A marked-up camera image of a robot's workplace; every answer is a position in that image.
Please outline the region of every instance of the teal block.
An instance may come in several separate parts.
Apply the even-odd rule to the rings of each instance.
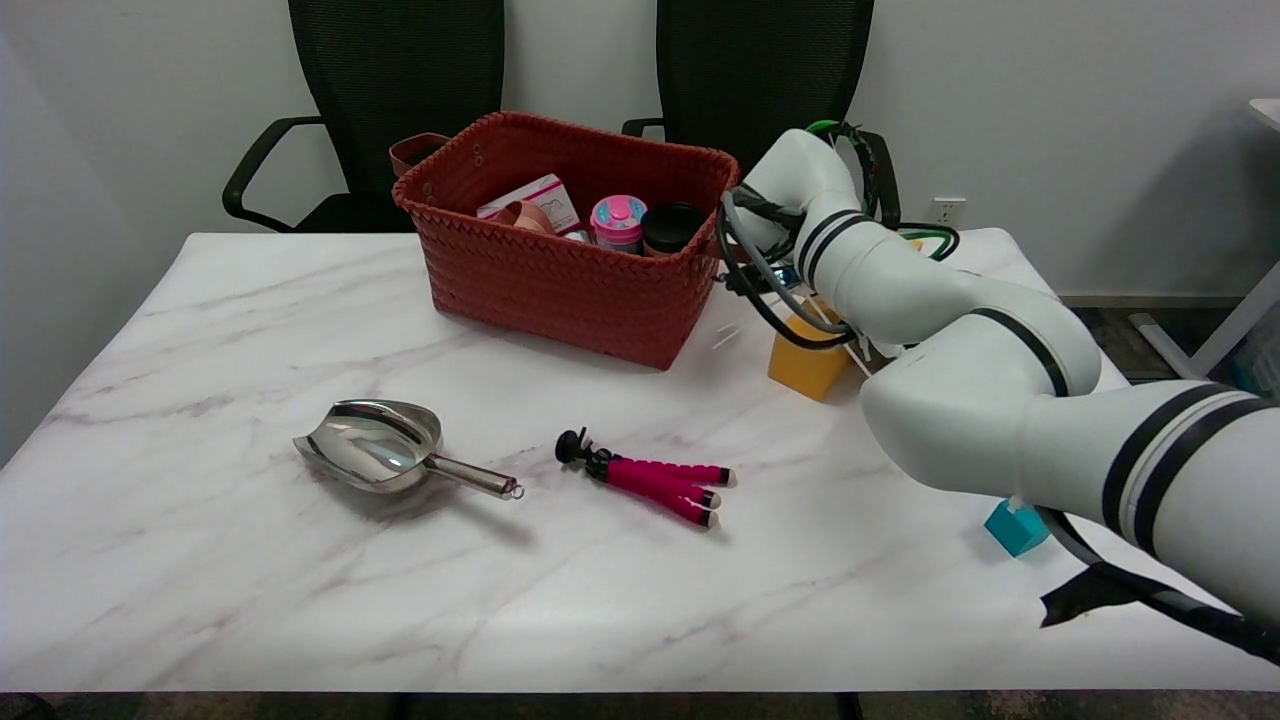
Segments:
[[[1048,528],[1044,527],[1044,521],[1039,519],[1034,507],[1023,505],[1018,510],[1010,511],[1007,500],[996,506],[983,527],[1014,557],[1044,542],[1048,537]]]

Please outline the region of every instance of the pink container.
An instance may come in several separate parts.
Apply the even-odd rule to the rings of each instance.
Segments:
[[[639,197],[630,195],[611,195],[600,200],[591,210],[591,229],[595,231],[595,243],[600,247],[639,255],[644,238],[640,218],[646,210],[648,208]]]

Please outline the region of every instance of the white robotic arm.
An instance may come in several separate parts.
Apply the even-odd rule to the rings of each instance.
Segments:
[[[1190,380],[1089,395],[1101,357],[1071,311],[916,252],[863,214],[844,161],[808,132],[785,133],[744,184],[804,213],[795,268],[850,325],[918,343],[861,389],[872,432],[909,475],[1105,524],[1256,634],[1280,628],[1272,404]],[[746,210],[733,222],[760,250],[786,236]]]

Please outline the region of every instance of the metal scoop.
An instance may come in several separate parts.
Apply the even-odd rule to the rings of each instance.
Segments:
[[[442,475],[502,500],[520,500],[516,478],[435,454],[440,419],[426,407],[389,400],[335,402],[320,425],[293,438],[302,457],[362,491],[388,495]]]

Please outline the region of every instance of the pink box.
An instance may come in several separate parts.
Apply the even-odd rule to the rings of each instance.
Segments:
[[[554,173],[545,174],[520,190],[513,190],[481,206],[476,210],[476,217],[481,220],[493,219],[503,208],[517,200],[541,208],[550,219],[556,234],[563,234],[581,224],[581,220],[577,219],[577,211],[573,210],[573,202],[568,199],[568,191],[564,190],[564,183]]]

